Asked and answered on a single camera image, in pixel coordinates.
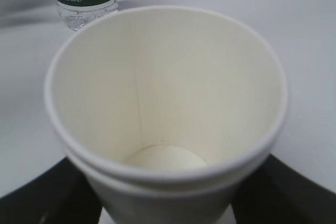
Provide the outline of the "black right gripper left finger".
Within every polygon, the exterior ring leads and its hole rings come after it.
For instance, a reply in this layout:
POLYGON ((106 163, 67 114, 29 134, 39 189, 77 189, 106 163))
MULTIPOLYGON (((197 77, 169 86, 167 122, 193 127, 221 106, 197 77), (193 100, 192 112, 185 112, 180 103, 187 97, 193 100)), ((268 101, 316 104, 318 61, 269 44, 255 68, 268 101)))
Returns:
POLYGON ((98 223, 101 210, 84 175, 64 158, 1 198, 1 223, 98 223))

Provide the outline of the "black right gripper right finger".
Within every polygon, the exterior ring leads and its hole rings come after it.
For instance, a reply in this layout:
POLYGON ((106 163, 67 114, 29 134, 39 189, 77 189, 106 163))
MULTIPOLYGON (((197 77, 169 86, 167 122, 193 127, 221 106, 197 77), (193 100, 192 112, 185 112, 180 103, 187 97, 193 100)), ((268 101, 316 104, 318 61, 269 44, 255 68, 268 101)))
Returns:
POLYGON ((232 201, 237 223, 335 223, 335 193, 270 155, 232 201))

